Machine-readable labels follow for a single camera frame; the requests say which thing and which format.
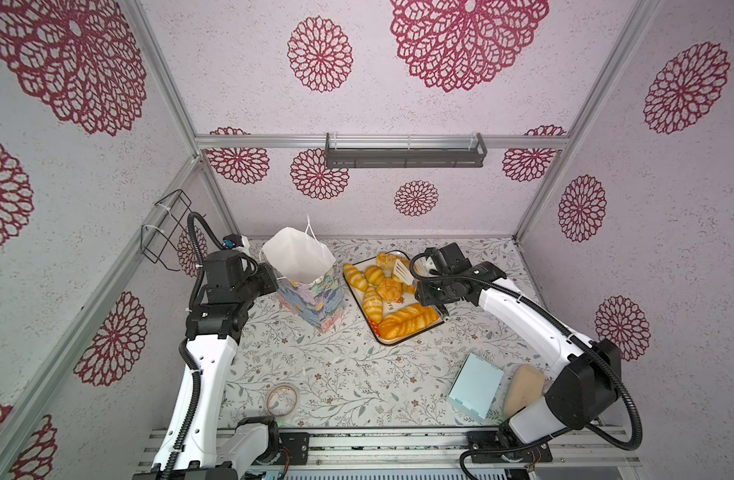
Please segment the top small bread roll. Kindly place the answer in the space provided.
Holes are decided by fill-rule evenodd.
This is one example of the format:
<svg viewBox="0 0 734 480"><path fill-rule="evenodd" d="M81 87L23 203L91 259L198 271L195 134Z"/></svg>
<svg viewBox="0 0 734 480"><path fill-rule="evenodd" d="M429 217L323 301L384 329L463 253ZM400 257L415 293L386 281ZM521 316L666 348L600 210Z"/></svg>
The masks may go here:
<svg viewBox="0 0 734 480"><path fill-rule="evenodd" d="M399 262L406 268L409 268L410 260L405 256L390 252L381 252L376 257L376 265L384 271L391 273L394 270L395 264Z"/></svg>

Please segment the small bread roll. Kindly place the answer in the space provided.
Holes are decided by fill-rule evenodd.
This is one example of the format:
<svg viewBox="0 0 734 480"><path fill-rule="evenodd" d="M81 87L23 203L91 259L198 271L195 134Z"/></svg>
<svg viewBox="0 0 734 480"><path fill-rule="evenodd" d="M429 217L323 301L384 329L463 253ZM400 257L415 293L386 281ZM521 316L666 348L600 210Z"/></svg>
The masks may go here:
<svg viewBox="0 0 734 480"><path fill-rule="evenodd" d="M384 270L377 265L368 266L364 275L368 283L374 287L379 287L386 280Z"/></svg>
<svg viewBox="0 0 734 480"><path fill-rule="evenodd" d="M395 264L399 262L406 268L409 268L410 260L405 256L390 252L381 252L376 257L376 265L384 271L391 273L394 270Z"/></svg>
<svg viewBox="0 0 734 480"><path fill-rule="evenodd" d="M355 290L365 292L370 287L365 274L352 264L343 266L343 274L346 282Z"/></svg>

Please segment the long croissant bread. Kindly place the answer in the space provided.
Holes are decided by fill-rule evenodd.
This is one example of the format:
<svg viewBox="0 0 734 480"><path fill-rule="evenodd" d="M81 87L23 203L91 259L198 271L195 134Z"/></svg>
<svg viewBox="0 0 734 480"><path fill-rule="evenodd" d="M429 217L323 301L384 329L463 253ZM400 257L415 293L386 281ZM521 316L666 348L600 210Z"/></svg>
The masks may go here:
<svg viewBox="0 0 734 480"><path fill-rule="evenodd" d="M375 324L380 324L384 319L383 298L372 285L364 292L362 310L367 319Z"/></svg>

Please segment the braided yellow bread loaf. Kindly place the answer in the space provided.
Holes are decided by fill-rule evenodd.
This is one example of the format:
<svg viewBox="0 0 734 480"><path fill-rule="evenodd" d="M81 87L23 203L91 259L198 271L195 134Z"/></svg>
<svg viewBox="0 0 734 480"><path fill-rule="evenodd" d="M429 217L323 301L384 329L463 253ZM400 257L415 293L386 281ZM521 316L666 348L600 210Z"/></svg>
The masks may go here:
<svg viewBox="0 0 734 480"><path fill-rule="evenodd" d="M388 314L378 324L378 335L384 340L394 340L420 332L440 319L431 306L409 305Z"/></svg>

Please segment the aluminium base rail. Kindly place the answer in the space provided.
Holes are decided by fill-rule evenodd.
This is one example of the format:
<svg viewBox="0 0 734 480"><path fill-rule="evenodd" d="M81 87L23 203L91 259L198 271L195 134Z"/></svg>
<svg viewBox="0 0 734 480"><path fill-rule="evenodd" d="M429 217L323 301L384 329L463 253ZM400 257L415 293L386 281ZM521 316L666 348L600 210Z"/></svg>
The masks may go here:
<svg viewBox="0 0 734 480"><path fill-rule="evenodd" d="M588 430L572 431L514 459L486 456L475 427L287 428L285 446L268 479L643 479L638 455L617 449ZM292 460L287 462L285 456Z"/></svg>

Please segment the round tape roll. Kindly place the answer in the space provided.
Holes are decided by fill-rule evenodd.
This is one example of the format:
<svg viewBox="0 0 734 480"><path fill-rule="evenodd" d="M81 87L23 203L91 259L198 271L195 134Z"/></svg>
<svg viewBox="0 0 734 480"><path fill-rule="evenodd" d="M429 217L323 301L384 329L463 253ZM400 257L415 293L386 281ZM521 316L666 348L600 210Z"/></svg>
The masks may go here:
<svg viewBox="0 0 734 480"><path fill-rule="evenodd" d="M274 386L266 397L267 412L279 419L294 415L299 402L299 393L294 385L279 384Z"/></svg>

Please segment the black wall shelf rack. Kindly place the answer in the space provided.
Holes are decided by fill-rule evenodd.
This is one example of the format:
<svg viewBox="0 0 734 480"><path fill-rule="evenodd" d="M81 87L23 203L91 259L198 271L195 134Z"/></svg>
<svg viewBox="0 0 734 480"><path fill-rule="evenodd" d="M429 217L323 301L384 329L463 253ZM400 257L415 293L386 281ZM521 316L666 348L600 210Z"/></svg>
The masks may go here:
<svg viewBox="0 0 734 480"><path fill-rule="evenodd" d="M331 169L482 168L488 148L481 134L464 146L418 146L410 139L400 146L341 147L328 134L324 158Z"/></svg>

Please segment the strawberry print serving tray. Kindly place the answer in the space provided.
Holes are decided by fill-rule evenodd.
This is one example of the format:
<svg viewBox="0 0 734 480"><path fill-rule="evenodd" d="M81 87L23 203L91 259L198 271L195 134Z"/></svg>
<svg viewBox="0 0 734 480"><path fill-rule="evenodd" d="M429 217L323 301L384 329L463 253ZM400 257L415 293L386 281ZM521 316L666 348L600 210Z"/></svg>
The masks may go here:
<svg viewBox="0 0 734 480"><path fill-rule="evenodd" d="M342 275L356 300L361 316L376 341L394 346L441 326L444 309L424 307L415 298L419 284L406 283L394 273L401 263L409 268L409 256L401 250L380 252L356 263L346 263Z"/></svg>

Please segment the floral paper gift bag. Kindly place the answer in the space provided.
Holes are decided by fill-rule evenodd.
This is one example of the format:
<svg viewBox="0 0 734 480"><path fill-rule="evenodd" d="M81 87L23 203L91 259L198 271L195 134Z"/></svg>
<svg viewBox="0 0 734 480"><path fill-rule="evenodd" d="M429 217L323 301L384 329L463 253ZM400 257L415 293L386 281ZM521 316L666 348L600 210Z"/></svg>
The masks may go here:
<svg viewBox="0 0 734 480"><path fill-rule="evenodd" d="M343 282L312 226L281 229L265 242L261 258L275 271L281 304L320 332L332 330L345 310Z"/></svg>

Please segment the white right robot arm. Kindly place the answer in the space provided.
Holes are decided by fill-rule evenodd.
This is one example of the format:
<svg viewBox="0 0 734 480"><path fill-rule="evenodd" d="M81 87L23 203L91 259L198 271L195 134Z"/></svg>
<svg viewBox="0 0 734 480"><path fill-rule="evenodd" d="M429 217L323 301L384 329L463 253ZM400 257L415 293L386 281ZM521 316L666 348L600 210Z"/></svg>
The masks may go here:
<svg viewBox="0 0 734 480"><path fill-rule="evenodd" d="M493 263L471 263L456 243L428 248L410 260L416 298L424 306L466 300L503 321L539 354L554 382L505 423L526 448L581 430L607 408L631 397L621 379L621 355L609 340L593 341L550 314Z"/></svg>

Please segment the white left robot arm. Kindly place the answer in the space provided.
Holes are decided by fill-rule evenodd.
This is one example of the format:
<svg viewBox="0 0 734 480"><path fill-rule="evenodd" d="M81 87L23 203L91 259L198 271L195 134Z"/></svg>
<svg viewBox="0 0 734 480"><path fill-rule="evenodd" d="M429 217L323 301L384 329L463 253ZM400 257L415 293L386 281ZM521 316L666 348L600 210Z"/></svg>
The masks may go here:
<svg viewBox="0 0 734 480"><path fill-rule="evenodd" d="M241 250L219 250L199 261L178 347L185 370L152 479L237 479L240 462L252 462L241 456L219 459L219 411L249 311L277 288L270 265Z"/></svg>

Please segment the small bread roll middle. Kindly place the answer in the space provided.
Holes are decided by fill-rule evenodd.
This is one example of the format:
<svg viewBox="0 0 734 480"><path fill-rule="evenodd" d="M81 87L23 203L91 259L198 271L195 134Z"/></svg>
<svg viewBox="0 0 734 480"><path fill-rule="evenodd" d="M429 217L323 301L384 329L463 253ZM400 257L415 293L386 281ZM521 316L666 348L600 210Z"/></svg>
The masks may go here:
<svg viewBox="0 0 734 480"><path fill-rule="evenodd" d="M368 266L364 275L368 283L374 287L379 287L386 280L384 270L377 265Z"/></svg>

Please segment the white slotted tongs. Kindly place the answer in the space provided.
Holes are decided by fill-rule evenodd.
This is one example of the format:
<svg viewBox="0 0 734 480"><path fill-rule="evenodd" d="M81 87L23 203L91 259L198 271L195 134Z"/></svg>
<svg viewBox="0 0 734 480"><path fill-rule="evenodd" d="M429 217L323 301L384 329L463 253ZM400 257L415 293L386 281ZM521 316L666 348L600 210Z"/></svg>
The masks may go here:
<svg viewBox="0 0 734 480"><path fill-rule="evenodd" d="M405 285L414 285L415 279L410 269L410 261L406 258L398 258L395 261L392 275Z"/></svg>

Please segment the small bread roll left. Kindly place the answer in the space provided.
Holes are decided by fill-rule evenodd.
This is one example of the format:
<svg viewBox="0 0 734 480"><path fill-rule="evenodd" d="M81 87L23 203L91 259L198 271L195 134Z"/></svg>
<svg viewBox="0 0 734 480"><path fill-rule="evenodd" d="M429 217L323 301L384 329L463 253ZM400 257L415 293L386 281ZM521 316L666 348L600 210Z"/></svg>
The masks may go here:
<svg viewBox="0 0 734 480"><path fill-rule="evenodd" d="M365 292L370 287L365 274L352 264L343 266L343 274L346 282L355 290Z"/></svg>

